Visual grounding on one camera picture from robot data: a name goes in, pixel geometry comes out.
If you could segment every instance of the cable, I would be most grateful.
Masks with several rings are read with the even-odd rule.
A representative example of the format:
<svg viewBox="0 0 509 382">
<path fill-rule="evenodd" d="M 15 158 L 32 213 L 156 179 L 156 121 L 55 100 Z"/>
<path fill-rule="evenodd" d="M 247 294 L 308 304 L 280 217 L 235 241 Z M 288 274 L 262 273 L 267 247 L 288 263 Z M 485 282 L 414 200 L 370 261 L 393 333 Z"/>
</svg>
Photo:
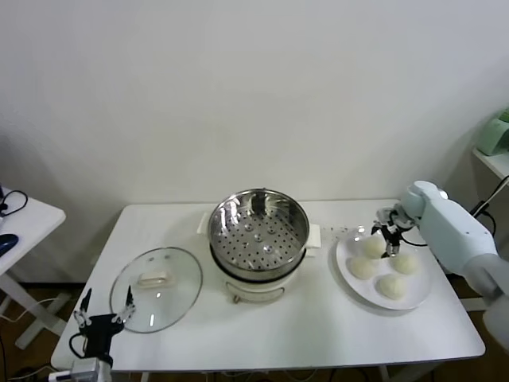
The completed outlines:
<svg viewBox="0 0 509 382">
<path fill-rule="evenodd" d="M 481 213 L 481 215 L 487 217 L 489 220 L 492 221 L 492 228 L 493 228 L 492 229 L 492 236 L 495 236 L 495 234 L 496 234 L 496 221 L 495 221 L 495 218 L 488 211 L 483 211 Z"/>
<path fill-rule="evenodd" d="M 249 382 L 249 380 L 251 379 L 251 377 L 255 374 L 256 372 L 252 372 L 249 376 L 247 376 L 246 380 L 244 382 Z"/>
<path fill-rule="evenodd" d="M 85 349 L 87 348 L 87 342 L 88 342 L 88 338 L 84 338 L 83 339 L 83 346 L 81 347 L 81 350 L 83 351 L 83 354 L 85 354 Z"/>
<path fill-rule="evenodd" d="M 353 368 L 353 369 L 357 370 L 358 372 L 360 372 L 363 375 L 364 382 L 369 382 L 369 376 L 367 375 L 365 370 L 363 370 L 362 368 Z M 339 370 L 338 368 L 335 368 L 334 370 L 332 370 L 331 376 L 328 378 L 328 382 L 332 382 L 332 379 L 334 378 L 334 375 L 336 374 L 336 372 L 338 370 Z"/>
<path fill-rule="evenodd" d="M 0 216 L 1 217 L 6 217 L 6 216 L 9 216 L 9 215 L 12 215 L 13 213 L 16 213 L 18 211 L 21 211 L 26 205 L 27 203 L 29 202 L 29 196 L 24 193 L 23 191 L 20 191 L 19 189 L 13 189 L 12 191 L 9 191 L 3 198 L 2 198 L 2 201 L 0 201 L 0 206 L 4 206 L 3 209 L 7 209 L 8 206 L 7 206 L 7 203 L 6 203 L 6 200 L 7 198 L 9 197 L 9 195 L 12 195 L 14 193 L 20 193 L 23 197 L 25 197 L 25 202 L 23 203 L 23 205 L 18 208 L 18 209 L 15 209 L 14 211 L 10 211 L 10 212 L 7 212 L 7 213 L 4 213 L 4 212 L 0 212 Z"/>
<path fill-rule="evenodd" d="M 6 317 L 6 316 L 3 316 L 3 315 L 1 315 L 1 314 L 0 314 L 0 318 L 3 318 L 4 320 L 7 320 L 8 322 L 18 322 L 18 321 L 21 319 L 21 317 L 23 317 L 25 314 L 27 314 L 28 312 L 30 312 L 30 311 L 31 311 L 31 309 L 32 309 L 32 308 L 35 308 L 37 305 L 39 305 L 39 304 L 41 304 L 41 303 L 43 303 L 43 302 L 55 301 L 55 300 L 60 300 L 60 298 L 55 297 L 55 298 L 47 298 L 47 299 L 45 299 L 45 300 L 40 300 L 40 301 L 38 301 L 37 303 L 35 303 L 35 304 L 31 305 L 31 307 L 30 307 L 30 308 L 28 308 L 28 309 L 26 309 L 23 313 L 21 313 L 21 314 L 20 314 L 20 315 L 19 315 L 19 316 L 15 319 L 15 320 L 13 320 L 12 318 L 8 318 L 8 317 Z"/>
<path fill-rule="evenodd" d="M 416 244 L 416 243 L 413 243 L 411 241 L 408 241 L 407 239 L 405 239 L 403 237 L 403 234 L 400 234 L 400 236 L 401 236 L 401 240 L 403 240 L 405 243 L 407 243 L 409 245 L 413 245 L 414 247 L 427 247 L 428 246 L 428 244 Z"/>
<path fill-rule="evenodd" d="M 338 371 L 339 369 L 338 368 L 335 368 L 334 370 L 331 371 L 331 375 L 330 377 L 328 378 L 328 382 L 332 382 L 332 379 L 334 378 L 334 375 L 336 374 L 336 372 Z"/>
<path fill-rule="evenodd" d="M 313 378 L 315 376 L 315 374 L 317 373 L 317 369 L 315 368 L 311 374 L 309 374 L 308 377 L 304 378 L 304 379 L 299 379 L 299 378 L 295 378 L 294 376 L 291 376 L 289 374 L 289 372 L 287 372 L 286 370 L 284 371 L 284 373 L 286 374 L 286 376 L 288 376 L 293 382 L 308 382 L 308 380 L 311 380 L 311 378 Z"/>
<path fill-rule="evenodd" d="M 7 361 L 6 361 L 6 347 L 3 345 L 2 336 L 0 336 L 0 345 L 2 346 L 2 359 L 3 359 L 3 380 L 7 382 Z"/>
<path fill-rule="evenodd" d="M 235 378 L 236 376 L 245 376 L 246 374 L 252 374 L 253 372 L 222 372 L 224 376 Z"/>
<path fill-rule="evenodd" d="M 11 378 L 14 378 L 15 376 L 23 376 L 25 374 L 32 374 L 33 372 L 35 372 L 35 368 L 31 368 L 29 366 L 25 368 L 20 368 L 13 374 Z M 24 382 L 36 382 L 36 380 L 37 376 L 28 376 L 24 379 Z"/>
<path fill-rule="evenodd" d="M 43 371 L 45 368 L 47 368 L 48 370 L 51 370 L 52 372 L 56 372 L 56 370 L 54 368 L 52 368 L 49 364 L 44 364 L 39 369 L 37 369 L 35 372 L 31 372 L 30 374 L 26 374 L 24 376 L 17 376 L 14 378 L 9 378 L 8 380 L 24 380 L 25 378 L 28 378 L 30 376 L 37 375 L 39 372 Z"/>
<path fill-rule="evenodd" d="M 355 370 L 357 370 L 358 372 L 360 372 L 363 375 L 364 380 L 366 382 L 369 382 L 369 376 L 367 375 L 366 370 L 364 370 L 363 368 L 355 368 Z"/>
<path fill-rule="evenodd" d="M 81 333 L 76 333 L 76 334 L 73 334 L 70 338 L 69 338 L 69 348 L 70 350 L 72 351 L 72 354 L 74 354 L 75 356 L 77 356 L 78 358 L 84 358 L 84 356 L 82 356 L 81 354 L 79 354 L 75 349 L 74 349 L 74 346 L 72 346 L 72 340 L 74 340 L 76 337 L 79 337 L 81 336 Z"/>
<path fill-rule="evenodd" d="M 477 217 L 481 212 L 483 212 L 487 205 L 494 197 L 496 197 L 497 193 L 502 191 L 502 189 L 509 184 L 509 175 L 507 175 L 504 179 L 500 181 L 500 183 L 495 187 L 492 194 L 488 197 L 486 201 L 481 201 L 474 209 L 470 212 L 474 217 Z"/>
</svg>

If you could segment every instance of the floor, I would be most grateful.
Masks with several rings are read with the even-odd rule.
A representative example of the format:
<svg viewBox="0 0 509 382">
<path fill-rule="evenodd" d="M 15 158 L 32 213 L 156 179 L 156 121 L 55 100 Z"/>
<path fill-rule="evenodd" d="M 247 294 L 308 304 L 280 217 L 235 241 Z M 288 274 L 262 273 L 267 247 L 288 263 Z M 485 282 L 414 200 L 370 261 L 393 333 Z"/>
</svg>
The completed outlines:
<svg viewBox="0 0 509 382">
<path fill-rule="evenodd" d="M 464 280 L 454 279 L 451 281 L 455 291 L 461 298 L 476 297 L 475 293 L 468 288 Z M 37 300 L 55 297 L 62 290 L 57 289 L 34 289 L 30 288 L 29 293 Z M 73 299 L 60 311 L 59 316 L 68 319 L 72 313 L 72 308 L 76 304 L 76 299 L 80 295 L 79 290 L 70 290 Z M 5 315 L 10 318 L 16 318 L 23 312 L 23 309 L 16 303 L 11 303 Z M 419 382 L 446 382 L 450 380 L 459 380 L 464 382 L 474 381 L 508 381 L 509 380 L 509 355 L 507 355 L 489 336 L 482 324 L 482 312 L 470 313 L 474 325 L 479 330 L 481 337 L 486 344 L 486 353 L 477 359 L 451 361 L 442 364 L 436 368 L 433 373 L 423 376 Z M 58 338 L 47 330 L 44 330 L 39 337 L 24 351 L 18 349 L 14 342 L 16 338 L 29 326 L 32 318 L 29 314 L 24 315 L 15 323 L 7 322 L 0 318 L 0 335 L 6 348 L 7 373 L 9 378 L 24 376 L 29 372 L 39 369 L 48 364 L 53 349 L 56 346 Z M 390 374 L 396 372 L 402 366 L 389 367 Z M 39 378 L 48 374 L 48 369 L 38 374 Z M 172 373 L 172 374 L 152 374 L 150 382 L 292 382 L 292 378 L 305 379 L 313 371 L 292 371 L 290 374 L 285 372 L 269 372 L 267 374 L 256 372 L 242 375 L 224 375 L 217 372 L 214 374 L 203 375 L 199 373 Z M 139 380 L 139 375 L 130 376 L 132 381 Z M 316 371 L 310 382 L 380 382 L 380 375 L 377 368 L 346 368 L 338 369 L 333 372 L 330 369 Z"/>
</svg>

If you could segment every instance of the green device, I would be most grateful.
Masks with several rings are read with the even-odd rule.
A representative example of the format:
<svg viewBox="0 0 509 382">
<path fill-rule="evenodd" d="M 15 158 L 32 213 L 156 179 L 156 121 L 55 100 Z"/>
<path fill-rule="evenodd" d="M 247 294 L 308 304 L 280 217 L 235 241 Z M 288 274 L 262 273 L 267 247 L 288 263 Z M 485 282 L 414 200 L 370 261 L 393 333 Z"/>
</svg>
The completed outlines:
<svg viewBox="0 0 509 382">
<path fill-rule="evenodd" d="M 509 151 L 509 108 L 483 127 L 476 147 L 488 157 Z"/>
</svg>

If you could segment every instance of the table leg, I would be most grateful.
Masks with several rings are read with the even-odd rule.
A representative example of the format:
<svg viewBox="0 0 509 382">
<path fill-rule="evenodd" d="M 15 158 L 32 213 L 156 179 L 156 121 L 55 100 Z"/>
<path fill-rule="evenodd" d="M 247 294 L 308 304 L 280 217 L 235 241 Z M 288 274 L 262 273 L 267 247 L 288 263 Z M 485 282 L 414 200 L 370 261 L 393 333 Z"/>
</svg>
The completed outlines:
<svg viewBox="0 0 509 382">
<path fill-rule="evenodd" d="M 0 304 L 0 314 L 4 314 L 7 310 L 7 307 L 9 306 L 10 302 L 13 301 L 11 297 L 9 296 L 6 296 L 3 301 L 2 301 L 2 304 Z"/>
<path fill-rule="evenodd" d="M 426 362 L 424 364 L 409 364 L 402 370 L 396 373 L 395 376 L 390 377 L 387 372 L 387 367 L 379 366 L 380 374 L 382 375 L 383 382 L 414 382 L 422 376 L 431 372 L 441 362 Z"/>
<path fill-rule="evenodd" d="M 57 336 L 64 332 L 65 321 L 54 315 L 71 298 L 69 294 L 59 294 L 58 299 L 53 301 L 48 309 L 37 304 L 37 300 L 24 290 L 7 273 L 0 276 L 0 289 L 6 292 L 15 302 L 27 309 L 36 317 L 36 321 L 18 338 L 16 346 L 25 349 L 26 346 L 44 328 L 51 330 Z"/>
</svg>

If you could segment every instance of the steamed bun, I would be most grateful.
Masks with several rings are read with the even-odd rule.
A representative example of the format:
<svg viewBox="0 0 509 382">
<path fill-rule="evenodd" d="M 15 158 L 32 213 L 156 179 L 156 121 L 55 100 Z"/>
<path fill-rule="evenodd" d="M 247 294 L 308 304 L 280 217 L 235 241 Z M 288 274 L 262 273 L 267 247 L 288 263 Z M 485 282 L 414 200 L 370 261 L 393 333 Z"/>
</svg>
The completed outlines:
<svg viewBox="0 0 509 382">
<path fill-rule="evenodd" d="M 390 259 L 390 265 L 399 273 L 404 275 L 412 275 L 419 269 L 418 260 L 414 255 L 408 253 L 400 253 Z"/>
<path fill-rule="evenodd" d="M 372 235 L 359 242 L 362 252 L 370 259 L 380 259 L 386 250 L 385 240 L 379 235 Z"/>
<path fill-rule="evenodd" d="M 399 300 L 406 294 L 405 280 L 401 276 L 385 275 L 376 286 L 381 294 L 392 300 Z"/>
<path fill-rule="evenodd" d="M 376 272 L 374 261 L 364 256 L 354 256 L 348 259 L 347 268 L 350 273 L 361 280 L 370 279 Z"/>
</svg>

